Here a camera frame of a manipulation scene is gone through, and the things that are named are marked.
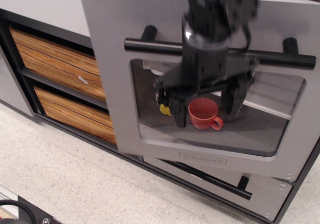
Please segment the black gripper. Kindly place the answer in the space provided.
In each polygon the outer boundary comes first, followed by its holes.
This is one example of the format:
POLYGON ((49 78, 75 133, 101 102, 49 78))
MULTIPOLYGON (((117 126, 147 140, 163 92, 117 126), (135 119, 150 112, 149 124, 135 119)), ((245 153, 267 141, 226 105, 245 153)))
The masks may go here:
POLYGON ((182 42, 182 60, 154 82, 158 104, 169 106, 179 128, 186 127, 186 100, 203 93, 221 91, 221 105, 229 121, 237 116, 254 78, 259 59, 229 52, 227 45, 199 46, 182 42))

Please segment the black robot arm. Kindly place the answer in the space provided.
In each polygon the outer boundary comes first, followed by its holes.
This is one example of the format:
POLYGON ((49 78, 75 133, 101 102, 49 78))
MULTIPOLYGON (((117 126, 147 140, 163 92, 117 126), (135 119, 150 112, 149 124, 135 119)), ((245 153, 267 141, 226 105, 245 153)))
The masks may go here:
POLYGON ((169 108, 175 124, 186 126, 186 101, 219 90, 229 118, 235 117, 254 82, 258 61, 245 56, 245 46, 228 55, 232 35, 242 29, 247 44, 248 21, 257 14, 257 0, 188 0, 182 18, 182 59, 154 82, 156 99, 169 108))

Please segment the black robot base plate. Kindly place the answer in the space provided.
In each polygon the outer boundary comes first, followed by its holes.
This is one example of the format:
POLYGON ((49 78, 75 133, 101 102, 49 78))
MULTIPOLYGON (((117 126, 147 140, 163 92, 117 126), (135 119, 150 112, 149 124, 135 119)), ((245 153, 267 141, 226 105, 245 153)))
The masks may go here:
MULTIPOLYGON (((50 224, 62 224, 62 222, 60 220, 56 219, 52 215, 50 215, 47 212, 43 211, 42 209, 38 208, 37 206, 30 203, 26 199, 18 196, 17 200, 19 202, 23 203, 24 205, 26 205, 32 211, 32 213, 35 216, 37 224, 42 224, 44 219, 49 219, 50 224)), ((26 221, 28 224, 31 223, 28 214, 24 210, 22 210, 21 208, 18 209, 18 218, 20 220, 26 221)))

